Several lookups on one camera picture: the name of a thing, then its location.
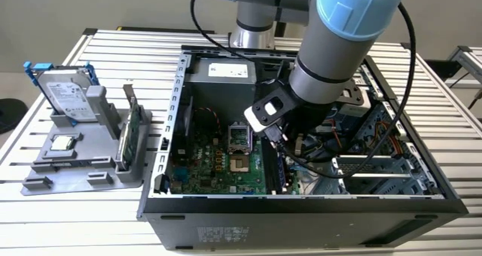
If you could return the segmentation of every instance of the cable connector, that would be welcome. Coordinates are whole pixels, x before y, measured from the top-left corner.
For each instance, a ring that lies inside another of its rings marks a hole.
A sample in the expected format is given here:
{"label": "cable connector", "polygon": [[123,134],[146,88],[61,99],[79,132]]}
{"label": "cable connector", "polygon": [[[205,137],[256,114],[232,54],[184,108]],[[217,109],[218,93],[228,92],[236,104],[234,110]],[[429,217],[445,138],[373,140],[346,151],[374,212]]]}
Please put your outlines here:
{"label": "cable connector", "polygon": [[278,145],[285,145],[285,142],[288,142],[288,136],[284,134],[278,125],[269,126],[264,132],[270,140],[273,148],[277,149]]}

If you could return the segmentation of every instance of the hard drive label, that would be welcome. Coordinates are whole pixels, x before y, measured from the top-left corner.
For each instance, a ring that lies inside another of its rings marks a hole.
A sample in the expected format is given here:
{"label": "hard drive label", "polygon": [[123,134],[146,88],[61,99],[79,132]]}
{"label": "hard drive label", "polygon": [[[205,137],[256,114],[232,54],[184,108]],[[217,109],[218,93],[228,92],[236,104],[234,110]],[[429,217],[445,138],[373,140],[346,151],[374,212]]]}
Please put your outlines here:
{"label": "hard drive label", "polygon": [[249,77],[249,66],[246,64],[212,63],[210,77]]}
{"label": "hard drive label", "polygon": [[90,102],[85,95],[82,87],[71,82],[49,82],[47,87],[62,109],[59,112],[66,114],[77,121],[95,121],[97,116]]}

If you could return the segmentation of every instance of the black cable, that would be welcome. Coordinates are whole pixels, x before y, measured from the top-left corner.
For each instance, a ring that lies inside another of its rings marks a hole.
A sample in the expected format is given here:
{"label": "black cable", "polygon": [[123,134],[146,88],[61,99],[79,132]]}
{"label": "black cable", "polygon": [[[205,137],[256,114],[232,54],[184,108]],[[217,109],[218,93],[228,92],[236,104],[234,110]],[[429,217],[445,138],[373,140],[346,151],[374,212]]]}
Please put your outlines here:
{"label": "black cable", "polygon": [[451,89],[452,89],[452,87],[455,87],[456,86],[456,84],[467,77],[469,75],[469,72],[451,85]]}
{"label": "black cable", "polygon": [[344,178],[349,178],[352,176],[354,176],[362,169],[364,167],[368,165],[368,163],[370,162],[372,158],[376,156],[377,151],[380,150],[380,148],[383,147],[387,139],[389,138],[391,134],[392,134],[392,130],[395,129],[399,120],[401,119],[401,116],[404,114],[404,109],[405,106],[408,105],[409,102],[409,97],[411,97],[411,91],[413,89],[413,83],[415,83],[415,75],[416,75],[416,60],[417,60],[417,39],[416,39],[416,29],[415,29],[415,24],[409,15],[408,10],[405,9],[405,6],[403,3],[400,3],[399,5],[399,10],[403,13],[404,16],[404,20],[405,23],[408,25],[408,29],[409,29],[409,37],[411,37],[411,67],[409,67],[409,78],[408,78],[408,87],[405,89],[405,94],[404,94],[404,100],[401,102],[401,107],[396,113],[396,116],[389,124],[389,127],[385,131],[384,136],[381,137],[378,144],[376,146],[376,148],[372,150],[370,154],[368,155],[366,159],[364,160],[364,162],[360,164],[360,166],[349,173],[346,174],[326,174],[321,171],[318,171],[316,168],[313,168],[312,166],[308,165],[308,162],[305,162],[302,159],[300,159],[286,148],[286,146],[284,146],[284,149],[286,151],[288,156],[292,157],[292,159],[308,170],[313,171],[314,173],[322,175],[324,177],[332,178],[332,179],[344,179]]}
{"label": "black cable", "polygon": [[221,49],[226,50],[228,52],[230,52],[234,56],[240,57],[244,60],[248,60],[253,63],[260,63],[260,64],[266,64],[266,65],[280,65],[277,63],[265,63],[262,61],[257,61],[246,56],[244,56],[242,54],[237,53],[233,49],[228,48],[226,46],[224,46],[221,43],[218,43],[212,37],[210,35],[208,35],[206,31],[204,30],[202,26],[200,25],[198,19],[197,19],[197,13],[196,13],[196,4],[197,4],[197,0],[192,0],[190,3],[190,11],[192,11],[192,20],[197,26],[197,29],[200,31],[200,33],[202,34],[202,36],[206,38],[206,40],[209,40],[217,47],[220,47]]}
{"label": "black cable", "polygon": [[473,107],[475,107],[475,105],[476,105],[476,103],[477,103],[477,100],[479,100],[479,99],[476,98],[476,99],[472,101],[468,109],[473,109]]}

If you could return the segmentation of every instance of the white wall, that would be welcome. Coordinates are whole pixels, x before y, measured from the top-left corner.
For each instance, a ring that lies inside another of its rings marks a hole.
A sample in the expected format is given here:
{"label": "white wall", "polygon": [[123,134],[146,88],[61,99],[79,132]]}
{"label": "white wall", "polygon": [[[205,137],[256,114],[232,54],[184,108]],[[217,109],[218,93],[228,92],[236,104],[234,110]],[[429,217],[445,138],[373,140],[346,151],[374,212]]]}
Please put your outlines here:
{"label": "white wall", "polygon": [[[237,5],[198,0],[205,29],[234,29]],[[63,62],[86,28],[127,25],[194,29],[190,0],[0,0],[0,71],[21,71],[23,62]]]}
{"label": "white wall", "polygon": [[[480,0],[404,0],[413,16],[420,53],[445,58],[457,45],[482,46]],[[115,29],[119,25],[194,29],[190,0],[0,0],[0,71],[19,71],[23,62],[61,63],[85,28]],[[237,5],[200,0],[204,28],[233,30]],[[300,28],[289,28],[300,36]],[[400,15],[380,39],[408,41]]]}

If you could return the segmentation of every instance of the label sticker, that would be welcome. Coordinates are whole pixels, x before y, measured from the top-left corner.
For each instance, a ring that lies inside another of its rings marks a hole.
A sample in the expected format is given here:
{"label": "label sticker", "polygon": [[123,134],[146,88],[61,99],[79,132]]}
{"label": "label sticker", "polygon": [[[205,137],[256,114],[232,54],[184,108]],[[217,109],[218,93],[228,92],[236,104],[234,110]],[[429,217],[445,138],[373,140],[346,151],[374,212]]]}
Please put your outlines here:
{"label": "label sticker", "polygon": [[250,227],[198,227],[200,241],[213,242],[246,242]]}
{"label": "label sticker", "polygon": [[212,63],[210,77],[249,77],[249,65],[233,63]]}
{"label": "label sticker", "polygon": [[49,82],[55,102],[63,113],[77,121],[95,121],[97,116],[87,102],[82,87],[71,82]]}

